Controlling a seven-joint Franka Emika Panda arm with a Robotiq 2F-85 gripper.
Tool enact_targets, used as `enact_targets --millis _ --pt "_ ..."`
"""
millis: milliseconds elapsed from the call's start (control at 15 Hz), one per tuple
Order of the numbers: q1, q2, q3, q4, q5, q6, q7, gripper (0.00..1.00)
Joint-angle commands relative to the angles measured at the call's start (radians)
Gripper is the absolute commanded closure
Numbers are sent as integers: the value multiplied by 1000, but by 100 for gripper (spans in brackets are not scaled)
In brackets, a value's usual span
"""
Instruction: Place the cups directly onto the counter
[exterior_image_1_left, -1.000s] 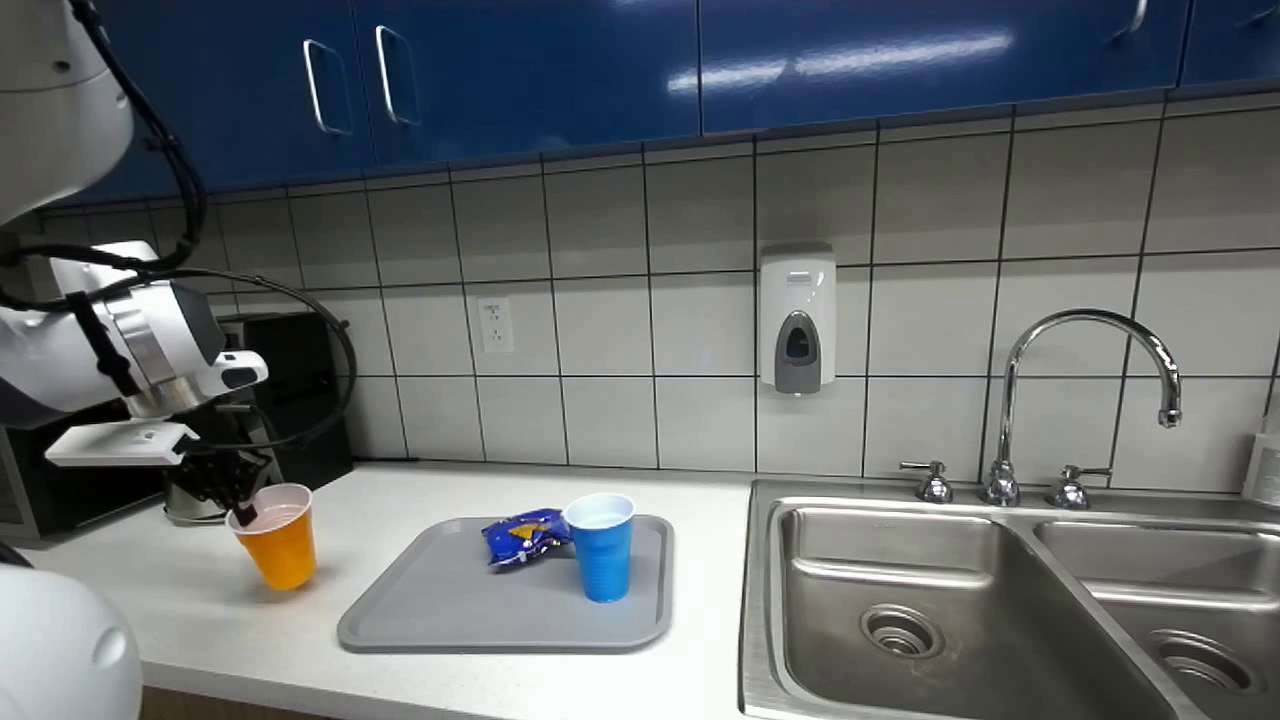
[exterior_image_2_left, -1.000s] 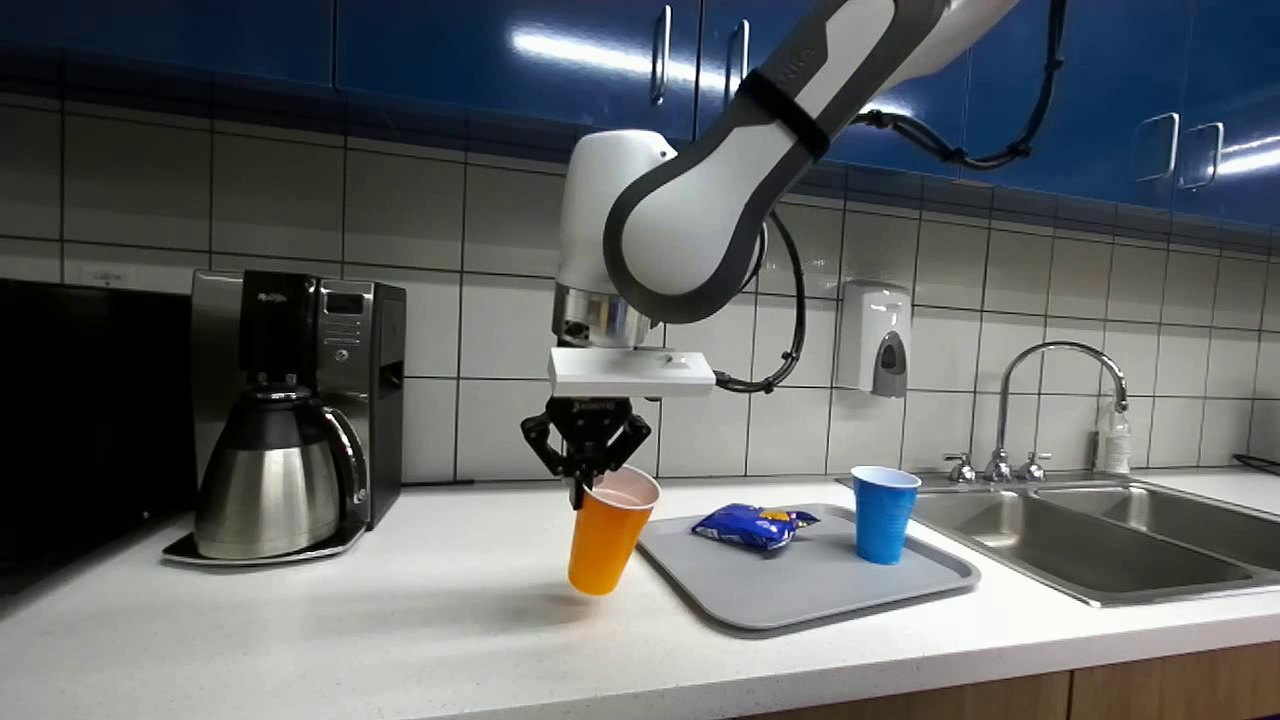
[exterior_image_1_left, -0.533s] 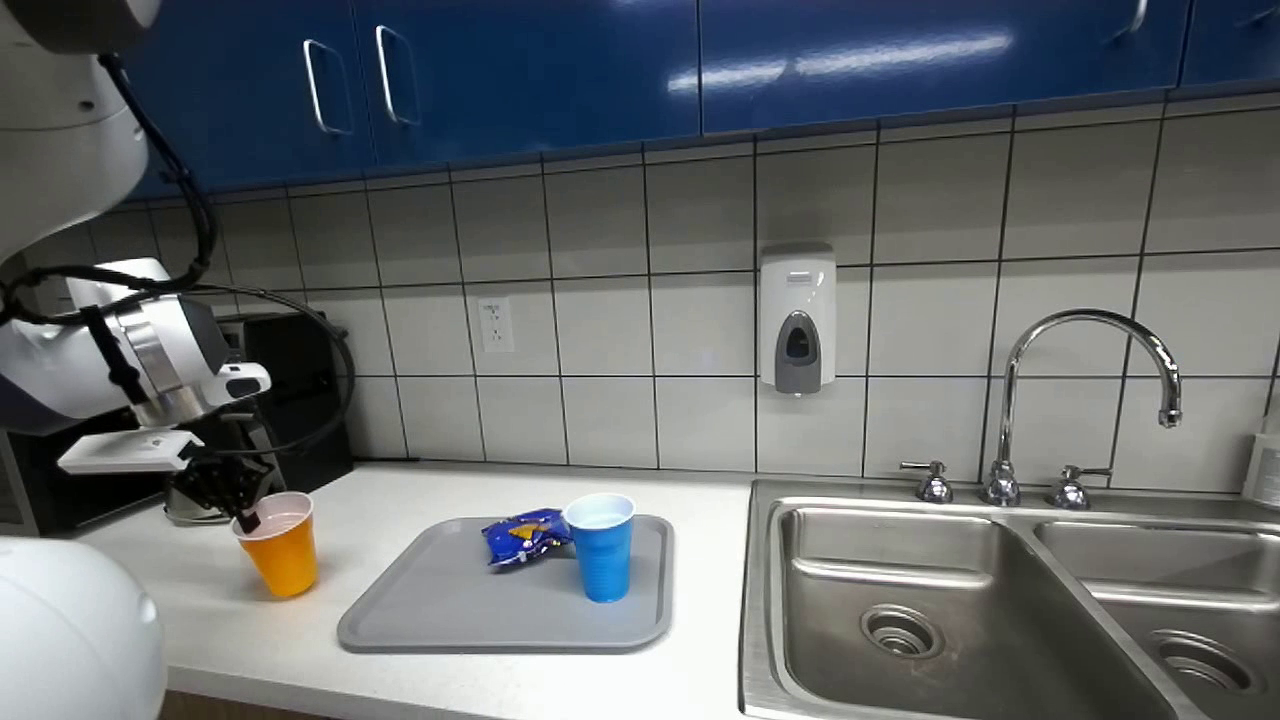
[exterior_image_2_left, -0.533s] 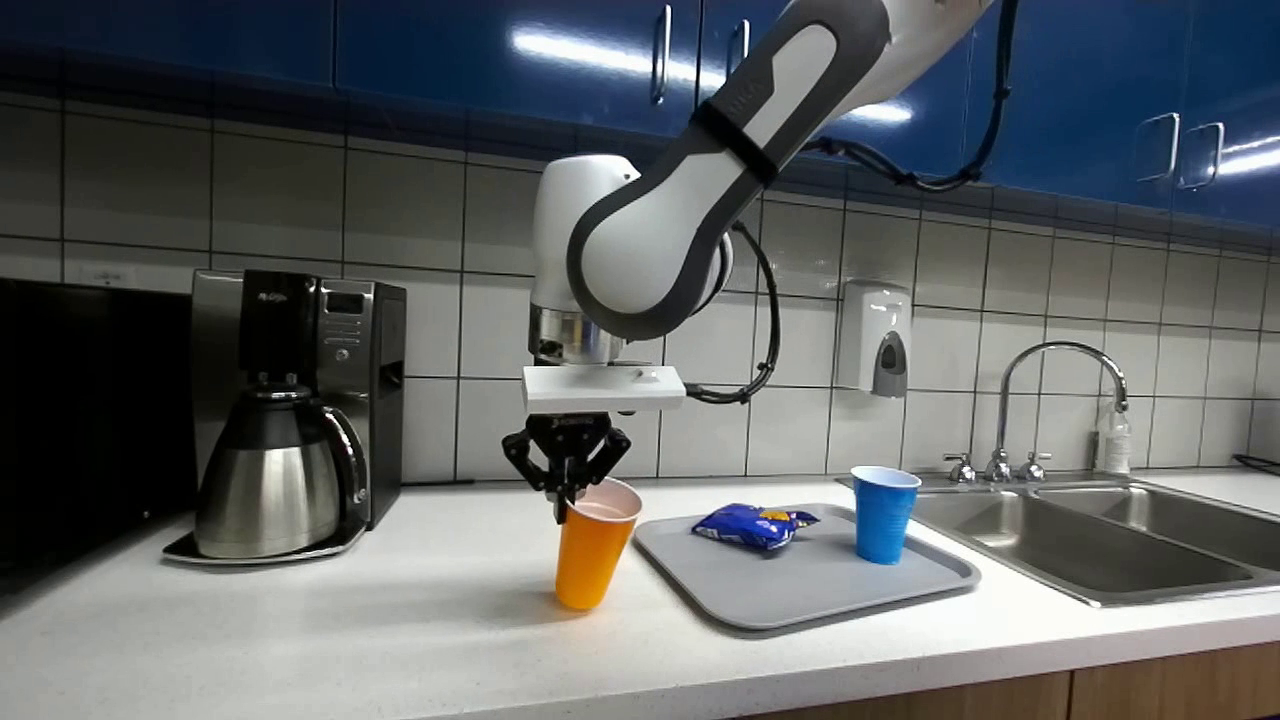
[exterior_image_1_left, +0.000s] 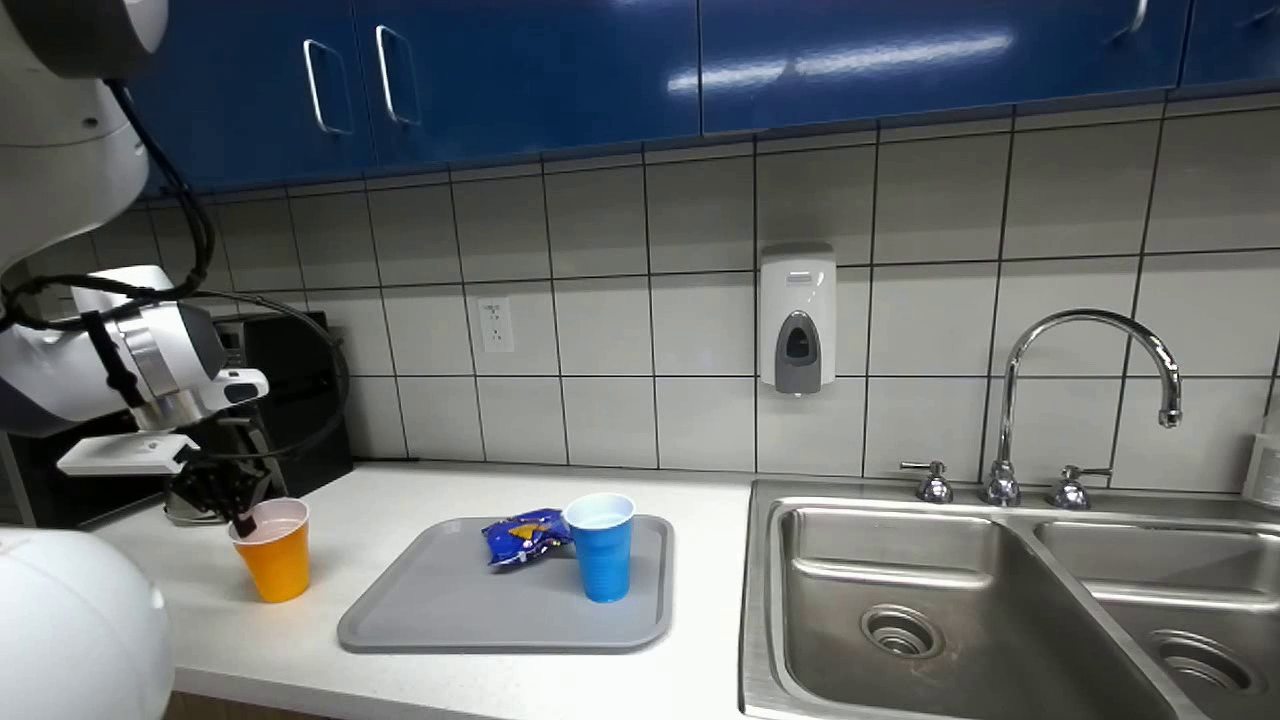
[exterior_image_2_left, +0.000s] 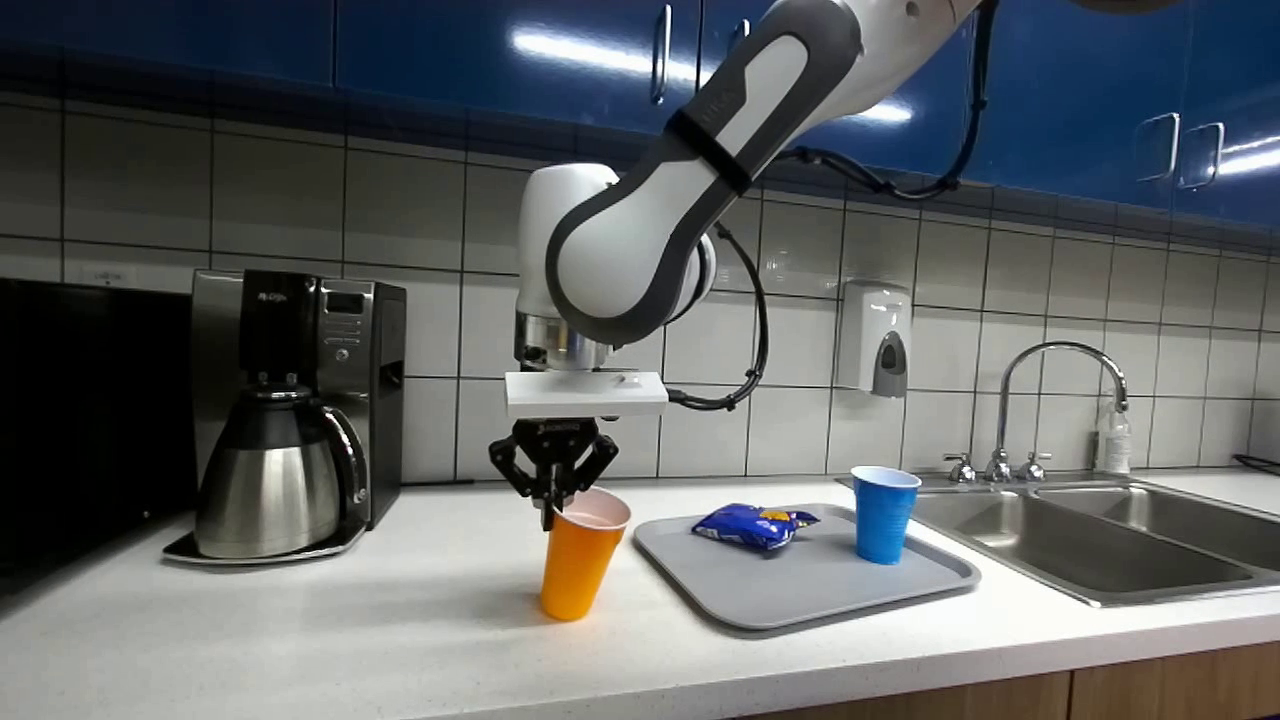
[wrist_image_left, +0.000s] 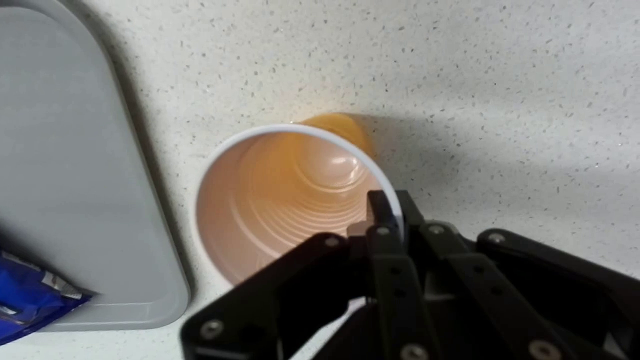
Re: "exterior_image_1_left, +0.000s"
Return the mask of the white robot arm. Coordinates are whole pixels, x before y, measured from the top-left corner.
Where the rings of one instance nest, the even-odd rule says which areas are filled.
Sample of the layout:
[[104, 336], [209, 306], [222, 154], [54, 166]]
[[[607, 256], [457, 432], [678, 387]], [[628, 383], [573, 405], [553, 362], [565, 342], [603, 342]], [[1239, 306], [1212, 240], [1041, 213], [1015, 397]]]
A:
[[193, 426], [270, 397], [270, 375], [237, 367], [218, 321], [190, 302], [213, 261], [213, 223], [158, 139], [123, 81], [168, 32], [168, 0], [0, 0], [0, 247], [22, 264], [118, 220], [159, 166], [190, 217], [197, 264], [49, 273], [6, 289], [0, 423], [57, 434], [130, 411], [134, 426], [81, 434], [66, 476], [168, 476], [254, 535], [257, 496], [240, 455], [218, 459]]

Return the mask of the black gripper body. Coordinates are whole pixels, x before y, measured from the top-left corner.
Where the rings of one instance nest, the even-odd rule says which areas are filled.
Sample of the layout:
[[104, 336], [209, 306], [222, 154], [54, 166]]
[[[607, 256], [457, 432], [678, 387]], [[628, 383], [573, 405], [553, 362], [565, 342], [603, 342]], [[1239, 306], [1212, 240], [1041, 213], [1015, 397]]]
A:
[[193, 439], [202, 451], [168, 484], [174, 524], [226, 524], [233, 512], [286, 496], [282, 459], [254, 418], [206, 423]]

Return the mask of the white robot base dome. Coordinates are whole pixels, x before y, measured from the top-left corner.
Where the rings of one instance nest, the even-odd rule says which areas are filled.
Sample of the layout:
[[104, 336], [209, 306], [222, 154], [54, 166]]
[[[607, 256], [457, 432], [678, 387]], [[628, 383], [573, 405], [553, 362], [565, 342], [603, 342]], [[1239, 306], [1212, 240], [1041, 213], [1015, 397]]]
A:
[[87, 530], [0, 530], [0, 720], [159, 720], [164, 593]]

